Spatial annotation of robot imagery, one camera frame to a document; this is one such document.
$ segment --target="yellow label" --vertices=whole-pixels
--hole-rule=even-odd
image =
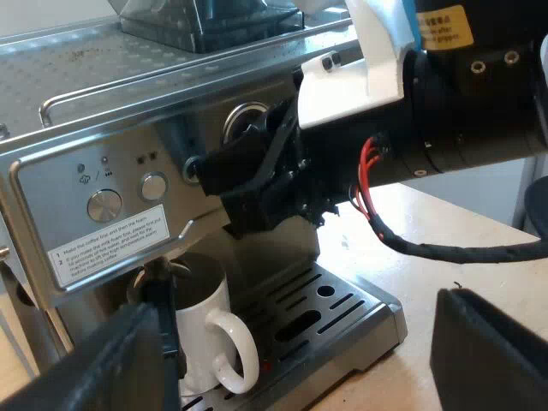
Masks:
[[[474,36],[462,6],[417,13],[422,48],[452,50],[474,44]]]

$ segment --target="mug handle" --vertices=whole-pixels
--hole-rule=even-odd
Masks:
[[[213,371],[219,382],[235,394],[243,394],[251,390],[259,379],[259,354],[249,329],[233,313],[227,313],[218,308],[207,314],[205,323],[216,325],[227,333],[238,350],[243,366],[242,378],[234,371],[226,354],[219,354],[213,360]]]

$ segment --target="white bracket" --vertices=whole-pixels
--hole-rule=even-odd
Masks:
[[[305,11],[332,0],[295,0]],[[341,66],[336,53],[302,65],[299,124],[311,128],[404,97],[403,59],[414,36],[402,0],[346,0],[364,59]]]

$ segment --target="round button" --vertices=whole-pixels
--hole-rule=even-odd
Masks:
[[[164,197],[167,188],[168,183],[163,176],[159,174],[151,174],[145,177],[140,190],[143,199],[148,201],[158,201]]]
[[[122,197],[116,191],[99,190],[87,202],[87,213],[93,221],[108,223],[120,214]]]

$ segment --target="red wire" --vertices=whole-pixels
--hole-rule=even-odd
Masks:
[[[380,156],[377,155],[371,160],[367,161],[368,157],[376,150],[373,145],[373,138],[370,137],[367,139],[366,144],[361,149],[361,155],[360,155],[360,168],[358,170],[359,178],[360,178],[360,185],[361,189],[363,190],[363,194],[365,198],[363,199],[369,210],[371,210],[371,213],[373,215],[377,214],[377,211],[375,210],[375,206],[373,205],[371,194],[369,193],[369,170],[375,165],[378,161],[380,161]]]

